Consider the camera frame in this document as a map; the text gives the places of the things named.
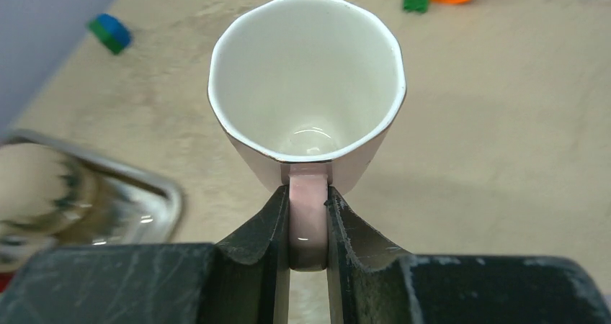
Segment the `pink mug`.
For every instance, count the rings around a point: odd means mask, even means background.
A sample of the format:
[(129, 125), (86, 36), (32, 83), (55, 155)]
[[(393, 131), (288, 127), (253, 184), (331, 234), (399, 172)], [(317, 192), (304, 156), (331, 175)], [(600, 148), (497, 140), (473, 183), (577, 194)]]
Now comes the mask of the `pink mug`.
[(344, 0), (272, 0), (218, 39), (208, 100), (258, 180), (288, 187), (292, 269), (325, 269), (327, 196), (355, 187), (406, 90), (394, 34)]

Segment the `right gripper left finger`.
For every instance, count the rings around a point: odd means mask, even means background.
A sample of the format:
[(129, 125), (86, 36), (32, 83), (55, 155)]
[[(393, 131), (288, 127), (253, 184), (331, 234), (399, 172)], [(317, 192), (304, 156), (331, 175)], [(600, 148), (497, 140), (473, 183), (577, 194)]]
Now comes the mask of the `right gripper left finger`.
[(288, 189), (218, 243), (43, 251), (1, 296), (3, 323), (286, 323)]

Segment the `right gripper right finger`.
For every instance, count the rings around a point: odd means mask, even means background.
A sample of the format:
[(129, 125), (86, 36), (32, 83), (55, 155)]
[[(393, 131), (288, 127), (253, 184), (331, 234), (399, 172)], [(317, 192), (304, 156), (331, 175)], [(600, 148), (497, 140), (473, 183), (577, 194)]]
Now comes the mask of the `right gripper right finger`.
[(576, 262), (557, 256), (413, 254), (326, 201), (333, 323), (608, 323), (610, 307)]

